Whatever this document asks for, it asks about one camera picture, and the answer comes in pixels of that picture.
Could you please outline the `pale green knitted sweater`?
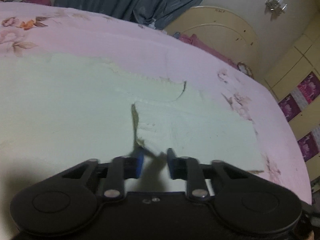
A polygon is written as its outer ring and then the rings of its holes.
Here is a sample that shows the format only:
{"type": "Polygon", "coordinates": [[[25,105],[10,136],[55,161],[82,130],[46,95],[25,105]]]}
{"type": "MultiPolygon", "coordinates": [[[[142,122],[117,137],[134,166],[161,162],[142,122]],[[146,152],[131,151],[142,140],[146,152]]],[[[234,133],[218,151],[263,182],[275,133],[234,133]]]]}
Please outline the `pale green knitted sweater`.
{"type": "Polygon", "coordinates": [[[89,158],[148,152],[132,189],[180,191],[164,153],[261,172],[252,122],[189,83],[128,73],[110,61],[69,54],[1,59],[1,183],[42,180],[89,158]]]}

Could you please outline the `pile of clothes left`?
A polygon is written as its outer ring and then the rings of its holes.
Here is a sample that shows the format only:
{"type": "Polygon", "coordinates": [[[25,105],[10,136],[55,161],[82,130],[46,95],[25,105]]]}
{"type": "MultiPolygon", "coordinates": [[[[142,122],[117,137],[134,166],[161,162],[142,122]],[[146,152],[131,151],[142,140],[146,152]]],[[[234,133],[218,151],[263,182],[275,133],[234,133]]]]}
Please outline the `pile of clothes left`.
{"type": "Polygon", "coordinates": [[[46,5],[46,6],[52,5],[50,0],[1,0],[1,2],[31,3],[31,4],[39,4],[39,5],[46,5]]]}

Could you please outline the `purple poster lower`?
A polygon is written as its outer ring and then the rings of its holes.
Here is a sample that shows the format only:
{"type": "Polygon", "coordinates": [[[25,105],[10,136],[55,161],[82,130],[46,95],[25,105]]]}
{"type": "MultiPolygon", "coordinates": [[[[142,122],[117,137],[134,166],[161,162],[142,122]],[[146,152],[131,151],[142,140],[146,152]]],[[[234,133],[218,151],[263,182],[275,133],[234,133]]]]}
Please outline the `purple poster lower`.
{"type": "Polygon", "coordinates": [[[301,112],[300,107],[291,94],[283,98],[283,100],[281,100],[278,105],[285,115],[287,122],[290,122],[301,112]]]}

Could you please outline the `purple poster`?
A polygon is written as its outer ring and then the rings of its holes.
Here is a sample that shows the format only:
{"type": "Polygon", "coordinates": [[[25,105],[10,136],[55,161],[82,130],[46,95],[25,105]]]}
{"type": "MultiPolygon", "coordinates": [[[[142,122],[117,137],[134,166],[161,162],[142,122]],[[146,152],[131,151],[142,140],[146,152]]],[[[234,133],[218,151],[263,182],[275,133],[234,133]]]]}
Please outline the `purple poster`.
{"type": "Polygon", "coordinates": [[[300,107],[291,94],[283,98],[283,100],[281,100],[278,105],[285,115],[287,122],[290,122],[301,112],[300,107]]]}
{"type": "Polygon", "coordinates": [[[298,86],[303,98],[308,105],[312,103],[320,94],[320,81],[314,72],[311,72],[298,86]]]}

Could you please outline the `pink floral bed sheet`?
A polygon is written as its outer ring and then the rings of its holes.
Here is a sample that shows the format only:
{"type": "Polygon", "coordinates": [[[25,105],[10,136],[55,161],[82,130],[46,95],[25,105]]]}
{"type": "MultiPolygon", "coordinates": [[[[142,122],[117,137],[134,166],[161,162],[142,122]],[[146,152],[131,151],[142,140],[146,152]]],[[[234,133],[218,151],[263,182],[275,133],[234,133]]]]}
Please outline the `pink floral bed sheet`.
{"type": "MultiPolygon", "coordinates": [[[[239,111],[252,122],[264,164],[261,172],[254,173],[311,202],[306,165],[274,97],[217,57],[160,31],[101,14],[1,3],[1,59],[44,54],[106,59],[128,73],[189,83],[220,107],[239,111]]],[[[1,183],[1,239],[10,239],[17,232],[9,214],[11,198],[37,181],[1,183]]]]}

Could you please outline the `pink pillow by headboard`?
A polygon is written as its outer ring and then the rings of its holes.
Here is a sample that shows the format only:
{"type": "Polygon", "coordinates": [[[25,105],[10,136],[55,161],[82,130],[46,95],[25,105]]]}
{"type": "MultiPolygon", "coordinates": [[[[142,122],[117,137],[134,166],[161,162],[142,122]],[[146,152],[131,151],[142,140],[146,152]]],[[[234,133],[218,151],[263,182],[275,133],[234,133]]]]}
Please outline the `pink pillow by headboard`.
{"type": "Polygon", "coordinates": [[[240,72],[244,73],[245,75],[253,78],[253,73],[251,71],[251,69],[249,68],[249,66],[247,66],[246,64],[244,64],[243,62],[238,62],[238,63],[235,63],[233,60],[231,60],[230,58],[222,55],[220,52],[218,52],[217,50],[213,49],[213,48],[210,48],[209,46],[207,46],[205,43],[203,43],[198,37],[196,34],[193,34],[191,36],[188,36],[188,35],[185,35],[185,34],[182,34],[182,33],[179,33],[179,32],[176,32],[174,33],[173,35],[174,38],[186,43],[186,44],[189,44],[189,45],[192,45],[192,46],[195,46],[197,48],[200,48],[204,51],[206,51],[207,53],[217,57],[218,59],[220,59],[221,61],[227,63],[228,65],[230,65],[231,67],[239,70],[240,72]]]}

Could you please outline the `cream round headboard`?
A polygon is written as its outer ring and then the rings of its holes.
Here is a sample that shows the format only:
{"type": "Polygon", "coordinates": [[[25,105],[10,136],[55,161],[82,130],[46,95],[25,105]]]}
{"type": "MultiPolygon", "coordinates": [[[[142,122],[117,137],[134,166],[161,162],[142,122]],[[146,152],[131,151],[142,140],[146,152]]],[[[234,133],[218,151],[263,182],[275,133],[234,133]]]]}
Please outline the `cream round headboard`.
{"type": "Polygon", "coordinates": [[[259,44],[253,28],[237,14],[223,8],[199,6],[185,11],[164,29],[167,34],[195,34],[208,47],[258,74],[259,44]]]}

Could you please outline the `purple poster upper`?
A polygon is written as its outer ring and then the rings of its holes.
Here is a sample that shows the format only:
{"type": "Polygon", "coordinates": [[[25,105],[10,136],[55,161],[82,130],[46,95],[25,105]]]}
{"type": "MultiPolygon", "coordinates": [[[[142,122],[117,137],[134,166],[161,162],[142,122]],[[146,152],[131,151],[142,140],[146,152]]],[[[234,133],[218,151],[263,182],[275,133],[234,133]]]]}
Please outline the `purple poster upper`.
{"type": "Polygon", "coordinates": [[[320,94],[320,81],[314,72],[311,72],[298,86],[303,98],[308,105],[312,103],[320,94]]]}

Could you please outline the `wall lamp with glass shades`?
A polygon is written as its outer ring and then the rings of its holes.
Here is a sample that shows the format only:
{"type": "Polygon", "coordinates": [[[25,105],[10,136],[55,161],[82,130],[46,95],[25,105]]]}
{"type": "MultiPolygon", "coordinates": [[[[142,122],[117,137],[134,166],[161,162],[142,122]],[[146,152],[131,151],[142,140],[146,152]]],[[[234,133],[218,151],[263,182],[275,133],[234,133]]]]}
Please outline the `wall lamp with glass shades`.
{"type": "Polygon", "coordinates": [[[287,4],[284,0],[266,0],[265,15],[270,14],[270,21],[276,20],[281,14],[287,11],[287,4]]]}

